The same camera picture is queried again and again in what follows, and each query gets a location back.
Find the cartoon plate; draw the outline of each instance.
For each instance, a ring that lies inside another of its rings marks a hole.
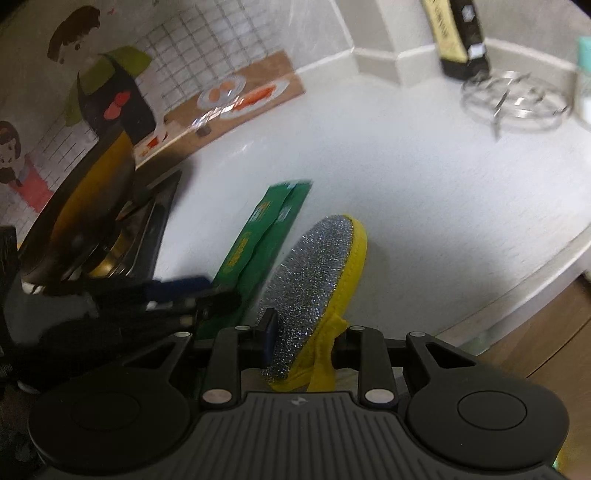
[[[242,93],[246,79],[242,75],[229,75],[205,89],[197,99],[197,106],[202,110],[211,110],[231,103]]]
[[[244,95],[232,110],[222,113],[220,118],[230,120],[258,110],[285,92],[289,84],[289,80],[281,79],[256,88]]]

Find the cartoon girl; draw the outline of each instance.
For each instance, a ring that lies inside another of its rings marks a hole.
[[[17,129],[5,121],[0,121],[0,183],[17,192],[37,213],[53,195],[37,173],[30,154],[21,156]]]
[[[135,83],[152,58],[130,46],[97,54],[94,37],[99,27],[100,10],[86,5],[70,14],[49,42],[50,60],[78,70],[64,111],[66,125],[84,120],[102,137],[120,122],[137,145],[156,129],[154,114]]]

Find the kitchen counter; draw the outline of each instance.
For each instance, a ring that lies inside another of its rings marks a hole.
[[[478,353],[591,265],[591,134],[569,119],[495,141],[460,87],[356,76],[209,144],[182,163],[155,276],[214,276],[267,187],[311,179],[278,262],[315,222],[349,213],[369,244],[347,320]]]

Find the cartoon chef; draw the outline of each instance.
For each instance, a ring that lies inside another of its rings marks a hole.
[[[154,114],[135,82],[152,58],[130,46],[97,54],[94,37],[99,28],[100,10],[86,5],[72,12],[49,42],[50,60],[78,70],[64,111],[66,125],[84,120],[100,138],[120,122],[137,145],[156,129]]]

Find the bottle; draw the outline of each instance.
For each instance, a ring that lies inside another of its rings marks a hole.
[[[574,110],[591,127],[591,37],[579,37],[579,72],[574,91]]]
[[[490,65],[472,0],[423,0],[443,73],[458,80],[487,78]]]

